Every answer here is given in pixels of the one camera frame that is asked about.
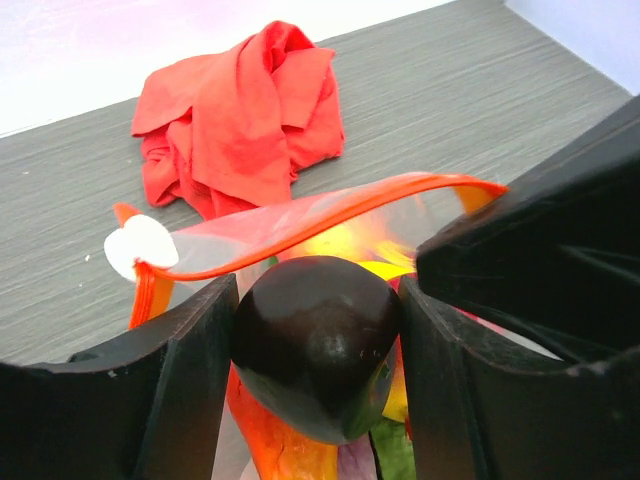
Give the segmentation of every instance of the dark purple eggplant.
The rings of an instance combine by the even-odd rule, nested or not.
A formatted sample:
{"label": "dark purple eggplant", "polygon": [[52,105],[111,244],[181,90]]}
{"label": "dark purple eggplant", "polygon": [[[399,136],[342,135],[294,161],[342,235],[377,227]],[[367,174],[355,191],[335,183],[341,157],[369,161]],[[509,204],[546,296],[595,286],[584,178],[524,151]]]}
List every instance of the dark purple eggplant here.
{"label": "dark purple eggplant", "polygon": [[346,444],[380,419],[401,315],[393,288],[353,262],[287,260],[240,302],[231,359],[272,413],[312,439]]}

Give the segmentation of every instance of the purple vegetable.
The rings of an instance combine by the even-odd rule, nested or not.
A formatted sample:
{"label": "purple vegetable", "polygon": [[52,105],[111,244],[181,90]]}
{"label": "purple vegetable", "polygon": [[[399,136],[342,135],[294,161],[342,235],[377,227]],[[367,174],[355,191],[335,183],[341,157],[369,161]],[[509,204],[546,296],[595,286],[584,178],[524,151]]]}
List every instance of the purple vegetable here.
{"label": "purple vegetable", "polygon": [[377,480],[369,435],[338,447],[338,480]]}

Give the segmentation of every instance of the red cloth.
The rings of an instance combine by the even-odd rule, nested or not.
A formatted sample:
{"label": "red cloth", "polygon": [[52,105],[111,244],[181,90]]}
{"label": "red cloth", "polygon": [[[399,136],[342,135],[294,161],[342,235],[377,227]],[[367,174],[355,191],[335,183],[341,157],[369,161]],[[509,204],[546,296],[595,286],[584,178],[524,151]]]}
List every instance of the red cloth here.
{"label": "red cloth", "polygon": [[152,73],[131,128],[149,203],[184,198],[210,219],[289,200],[300,169],[342,153],[333,55],[274,22]]}

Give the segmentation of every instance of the gray tabletop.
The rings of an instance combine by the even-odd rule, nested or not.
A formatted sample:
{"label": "gray tabletop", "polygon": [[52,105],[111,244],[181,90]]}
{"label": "gray tabletop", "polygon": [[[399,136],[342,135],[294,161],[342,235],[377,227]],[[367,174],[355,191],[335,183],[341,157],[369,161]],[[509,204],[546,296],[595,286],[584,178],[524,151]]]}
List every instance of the gray tabletop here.
{"label": "gray tabletop", "polygon": [[[347,146],[305,172],[295,196],[413,170],[508,182],[629,98],[489,0],[323,43],[337,51]],[[133,289],[102,253],[114,202],[143,207],[170,229],[200,220],[183,203],[146,205],[139,143],[128,135],[134,107],[135,99],[0,140],[0,358],[63,361],[126,329]],[[246,464],[232,437],[238,461],[219,456],[215,478],[237,479]]]}

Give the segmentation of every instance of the black object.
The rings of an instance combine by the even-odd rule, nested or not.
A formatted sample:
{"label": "black object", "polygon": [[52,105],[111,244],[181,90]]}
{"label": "black object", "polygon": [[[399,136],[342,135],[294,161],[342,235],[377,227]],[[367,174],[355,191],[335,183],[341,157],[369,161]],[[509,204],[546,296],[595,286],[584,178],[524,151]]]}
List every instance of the black object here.
{"label": "black object", "polygon": [[395,290],[365,268],[294,258],[243,297],[231,359],[245,387],[282,420],[317,441],[346,444],[384,410],[401,316]]}
{"label": "black object", "polygon": [[400,296],[418,480],[640,478],[640,347],[571,366],[424,295],[412,279]]}
{"label": "black object", "polygon": [[[430,296],[587,360],[640,344],[640,97],[419,249]],[[580,348],[591,349],[581,345]]]}
{"label": "black object", "polygon": [[0,479],[210,480],[235,277],[63,364],[0,364]]}

